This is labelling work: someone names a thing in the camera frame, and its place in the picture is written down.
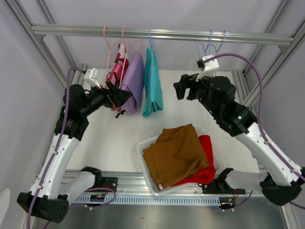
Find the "blue wire hanger teal trousers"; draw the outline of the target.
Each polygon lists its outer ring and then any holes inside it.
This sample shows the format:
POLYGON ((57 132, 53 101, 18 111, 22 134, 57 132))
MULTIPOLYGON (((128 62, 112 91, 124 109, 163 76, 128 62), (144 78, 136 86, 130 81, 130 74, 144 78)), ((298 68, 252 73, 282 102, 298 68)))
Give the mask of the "blue wire hanger teal trousers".
POLYGON ((149 41, 151 49, 151 102, 153 103, 153 41, 151 38, 151 26, 149 27, 149 41))

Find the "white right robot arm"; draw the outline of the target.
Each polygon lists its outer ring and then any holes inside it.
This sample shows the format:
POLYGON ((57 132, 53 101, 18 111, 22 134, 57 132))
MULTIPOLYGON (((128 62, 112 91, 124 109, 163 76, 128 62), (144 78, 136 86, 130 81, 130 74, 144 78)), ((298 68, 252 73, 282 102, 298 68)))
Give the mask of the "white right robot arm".
POLYGON ((266 168, 265 172, 241 172, 226 168, 217 181, 223 193, 232 189, 245 189, 262 193, 270 202, 283 206, 297 198, 305 169, 294 163, 260 130, 256 116, 244 105, 235 101, 236 87, 227 77, 203 77, 197 74, 181 76, 173 84, 178 100, 189 94, 187 100, 197 99, 211 114, 219 127, 246 146, 266 168))

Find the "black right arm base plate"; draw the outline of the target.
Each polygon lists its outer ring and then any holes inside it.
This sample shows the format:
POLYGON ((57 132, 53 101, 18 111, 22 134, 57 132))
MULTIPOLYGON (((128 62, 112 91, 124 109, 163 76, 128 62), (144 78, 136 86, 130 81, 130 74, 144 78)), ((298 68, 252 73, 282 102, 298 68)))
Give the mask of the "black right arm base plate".
POLYGON ((204 194, 226 194, 226 195, 233 195, 233 194, 246 194, 244 189, 233 189, 228 186, 228 184, 221 179, 214 179, 209 184, 198 183, 198 187, 200 187, 204 194))

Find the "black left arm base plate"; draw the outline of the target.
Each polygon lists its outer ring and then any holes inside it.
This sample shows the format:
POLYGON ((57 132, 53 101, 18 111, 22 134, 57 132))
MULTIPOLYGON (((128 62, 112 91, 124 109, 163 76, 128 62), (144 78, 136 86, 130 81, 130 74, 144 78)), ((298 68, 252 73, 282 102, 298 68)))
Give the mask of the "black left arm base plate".
POLYGON ((116 192, 118 186, 117 177, 102 177, 94 184, 94 187, 110 188, 116 192))

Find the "pink wire hanger lilac trousers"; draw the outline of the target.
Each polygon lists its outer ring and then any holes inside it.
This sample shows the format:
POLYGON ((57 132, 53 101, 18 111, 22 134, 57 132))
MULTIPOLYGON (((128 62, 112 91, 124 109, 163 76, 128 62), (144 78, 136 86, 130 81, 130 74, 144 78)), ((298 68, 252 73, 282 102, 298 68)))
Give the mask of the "pink wire hanger lilac trousers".
POLYGON ((120 84, 119 84, 119 88, 121 89, 121 85, 122 85, 122 80, 123 80, 123 77, 124 77, 124 70, 125 70, 125 65, 126 65, 126 58, 128 57, 128 50, 130 50, 135 44, 139 43, 140 40, 137 39, 129 48, 127 47, 126 45, 126 39, 125 39, 125 30, 126 30, 126 25, 123 26, 123 29, 122 29, 122 40, 123 40, 123 44, 124 44, 124 53, 125 53, 125 56, 124 56, 124 60, 123 60, 123 66, 122 66, 122 72, 121 72, 121 77, 120 77, 120 84))

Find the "blue wire hanger brown trousers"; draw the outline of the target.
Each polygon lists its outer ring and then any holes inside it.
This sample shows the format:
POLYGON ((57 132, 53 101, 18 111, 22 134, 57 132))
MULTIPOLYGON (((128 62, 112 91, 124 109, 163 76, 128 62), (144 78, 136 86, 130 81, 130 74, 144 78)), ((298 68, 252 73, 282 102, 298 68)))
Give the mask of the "blue wire hanger brown trousers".
POLYGON ((210 54, 210 46, 212 45, 212 39, 213 39, 213 30, 210 30, 210 37, 208 38, 208 43, 206 45, 204 45, 203 42, 197 42, 197 50, 198 50, 198 55, 199 57, 204 57, 206 56, 207 54, 210 54), (202 46, 202 53, 200 53, 199 51, 199 45, 202 46))

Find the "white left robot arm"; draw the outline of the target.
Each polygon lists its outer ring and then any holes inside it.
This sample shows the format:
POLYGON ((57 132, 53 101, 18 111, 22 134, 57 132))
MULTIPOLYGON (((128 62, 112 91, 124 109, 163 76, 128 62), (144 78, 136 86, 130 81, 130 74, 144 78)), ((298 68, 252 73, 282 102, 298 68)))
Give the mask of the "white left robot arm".
POLYGON ((121 90, 111 82, 106 85, 106 88, 95 86, 90 90, 80 84, 66 88, 64 106, 41 172, 30 190, 19 193, 17 198, 17 203, 28 214, 27 219, 37 217, 60 223, 80 194, 88 189, 107 189, 103 186, 101 170, 93 167, 84 167, 76 178, 61 187, 70 158, 89 125, 88 116, 102 106, 120 107, 132 97, 132 92, 121 90))

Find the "pink wire hanger camouflage trousers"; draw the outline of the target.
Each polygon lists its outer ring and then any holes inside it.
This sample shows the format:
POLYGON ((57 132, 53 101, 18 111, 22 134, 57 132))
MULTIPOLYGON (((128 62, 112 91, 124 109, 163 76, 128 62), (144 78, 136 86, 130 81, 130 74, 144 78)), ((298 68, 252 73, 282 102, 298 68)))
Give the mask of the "pink wire hanger camouflage trousers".
POLYGON ((109 64, 110 64, 110 56, 111 56, 111 51, 112 51, 112 48, 117 44, 119 43, 119 41, 121 40, 121 38, 119 38, 113 45, 111 45, 108 40, 107 40, 107 36, 106 36, 106 29, 107 29, 107 26, 108 25, 104 25, 103 27, 103 37, 104 37, 104 40, 106 41, 106 44, 108 46, 108 59, 107 59, 107 65, 106 65, 106 75, 105 75, 105 81, 107 81, 108 79, 108 69, 109 69, 109 64))

